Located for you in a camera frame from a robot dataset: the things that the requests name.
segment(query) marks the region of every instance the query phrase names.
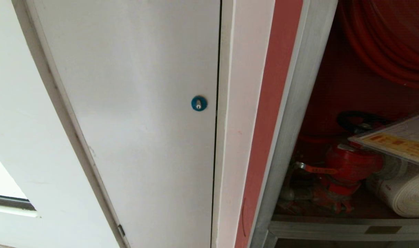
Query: red fire hose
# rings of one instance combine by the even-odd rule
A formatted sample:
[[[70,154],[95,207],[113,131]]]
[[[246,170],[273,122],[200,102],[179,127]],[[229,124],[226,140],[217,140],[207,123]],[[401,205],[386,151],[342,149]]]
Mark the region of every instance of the red fire hose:
[[[419,89],[419,0],[346,0],[338,11],[351,46],[370,69]]]

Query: black handwheel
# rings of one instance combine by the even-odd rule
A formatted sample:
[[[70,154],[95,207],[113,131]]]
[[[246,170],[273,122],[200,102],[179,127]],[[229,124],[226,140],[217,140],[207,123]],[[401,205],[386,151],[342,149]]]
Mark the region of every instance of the black handwheel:
[[[362,123],[355,124],[351,122],[350,118],[353,117],[362,118]],[[337,123],[340,125],[340,127],[351,133],[360,134],[376,128],[377,124],[378,126],[388,125],[391,123],[391,121],[381,116],[366,112],[344,111],[338,114]]]

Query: rolled white hose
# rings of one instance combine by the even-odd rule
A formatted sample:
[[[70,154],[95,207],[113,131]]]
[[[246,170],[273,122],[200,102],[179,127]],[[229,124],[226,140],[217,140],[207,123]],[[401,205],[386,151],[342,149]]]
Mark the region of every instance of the rolled white hose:
[[[372,175],[366,185],[398,215],[419,218],[419,165],[409,163],[404,175],[389,180]]]

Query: red wall stripe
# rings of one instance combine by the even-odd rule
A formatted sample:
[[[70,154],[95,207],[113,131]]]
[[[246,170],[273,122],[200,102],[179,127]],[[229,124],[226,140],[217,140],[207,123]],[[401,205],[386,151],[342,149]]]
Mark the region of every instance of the red wall stripe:
[[[275,3],[243,203],[238,220],[236,248],[246,248],[248,245],[302,5],[302,0],[277,0]]]

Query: door hinge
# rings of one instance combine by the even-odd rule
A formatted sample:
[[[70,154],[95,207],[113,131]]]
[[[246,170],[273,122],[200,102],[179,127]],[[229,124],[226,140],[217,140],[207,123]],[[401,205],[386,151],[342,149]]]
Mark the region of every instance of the door hinge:
[[[124,228],[122,227],[122,225],[118,226],[118,230],[119,230],[119,233],[121,234],[121,236],[125,237],[125,231],[124,231]]]

